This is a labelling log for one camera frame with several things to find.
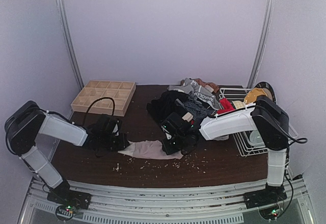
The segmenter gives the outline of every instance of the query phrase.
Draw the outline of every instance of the wooden organizer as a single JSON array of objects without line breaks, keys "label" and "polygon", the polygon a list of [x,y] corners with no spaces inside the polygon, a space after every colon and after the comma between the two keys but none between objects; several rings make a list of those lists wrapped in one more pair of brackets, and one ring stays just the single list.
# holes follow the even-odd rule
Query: wooden organizer
[{"label": "wooden organizer", "polygon": [[[114,115],[124,116],[135,90],[135,82],[91,80],[77,95],[71,107],[73,111],[86,112],[96,99],[111,97],[116,104]],[[95,103],[89,113],[111,115],[112,109],[112,101],[103,99]]]}]

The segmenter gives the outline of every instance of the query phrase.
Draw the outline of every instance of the brown fabric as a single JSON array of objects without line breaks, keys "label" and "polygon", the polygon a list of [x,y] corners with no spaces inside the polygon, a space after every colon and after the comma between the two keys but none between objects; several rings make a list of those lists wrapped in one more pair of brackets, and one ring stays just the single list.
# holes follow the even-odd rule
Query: brown fabric
[{"label": "brown fabric", "polygon": [[213,88],[213,90],[214,90],[213,92],[214,93],[217,93],[220,90],[220,87],[218,85],[216,85],[215,83],[212,83],[212,82],[204,82],[200,78],[192,79],[192,80],[194,80],[195,82],[197,82],[202,87],[210,86],[211,88]]},{"label": "brown fabric", "polygon": [[[122,132],[128,140],[162,140],[165,135],[146,111],[146,104],[157,99],[167,86],[137,86],[122,120]],[[84,113],[74,113],[81,123]],[[99,115],[90,114],[86,124],[95,123]],[[199,140],[198,148],[182,159],[137,159],[117,152],[99,152],[60,142],[52,163],[68,180],[123,187],[198,187],[218,186],[265,179],[267,154],[239,155],[231,136],[226,141]]]}]

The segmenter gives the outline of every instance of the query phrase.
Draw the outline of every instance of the vertical metal post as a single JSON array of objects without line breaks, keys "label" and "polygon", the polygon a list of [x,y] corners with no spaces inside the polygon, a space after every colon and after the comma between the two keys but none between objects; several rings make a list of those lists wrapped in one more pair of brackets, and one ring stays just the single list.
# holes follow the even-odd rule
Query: vertical metal post
[{"label": "vertical metal post", "polygon": [[65,41],[67,44],[67,49],[68,49],[68,53],[69,53],[69,57],[70,57],[71,67],[72,67],[75,79],[77,81],[78,87],[79,87],[79,89],[82,89],[84,87],[84,82],[82,79],[82,75],[80,73],[76,54],[75,54],[75,51],[74,51],[74,48],[72,45],[64,0],[57,0],[57,6],[58,6],[58,11],[59,11],[59,18],[60,18],[60,21],[62,24],[64,37],[65,37]]},{"label": "vertical metal post", "polygon": [[256,52],[256,57],[254,61],[254,65],[251,71],[251,75],[248,81],[247,88],[252,88],[254,86],[254,83],[256,82],[258,71],[263,59],[265,47],[266,47],[266,41],[267,41],[267,35],[270,28],[270,22],[271,22],[271,16],[273,13],[275,0],[267,0],[266,3],[266,11],[265,11],[265,17],[263,22],[263,27],[261,30],[261,35],[259,39],[258,49]]}]

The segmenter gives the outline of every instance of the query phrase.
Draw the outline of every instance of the white cloth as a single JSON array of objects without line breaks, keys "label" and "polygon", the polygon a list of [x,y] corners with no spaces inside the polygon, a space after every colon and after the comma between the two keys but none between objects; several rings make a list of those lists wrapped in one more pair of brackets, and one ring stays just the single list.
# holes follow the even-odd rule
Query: white cloth
[{"label": "white cloth", "polygon": [[127,148],[118,151],[118,153],[141,159],[181,159],[183,157],[181,151],[167,155],[162,150],[160,141],[130,142]]}]

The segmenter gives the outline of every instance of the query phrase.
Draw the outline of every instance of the red cloth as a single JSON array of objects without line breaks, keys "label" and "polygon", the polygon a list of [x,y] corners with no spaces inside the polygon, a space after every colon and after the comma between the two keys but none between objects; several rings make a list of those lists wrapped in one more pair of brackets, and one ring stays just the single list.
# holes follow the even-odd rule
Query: red cloth
[{"label": "red cloth", "polygon": [[218,115],[234,110],[232,104],[226,98],[221,99],[220,103],[224,109],[219,109]]}]

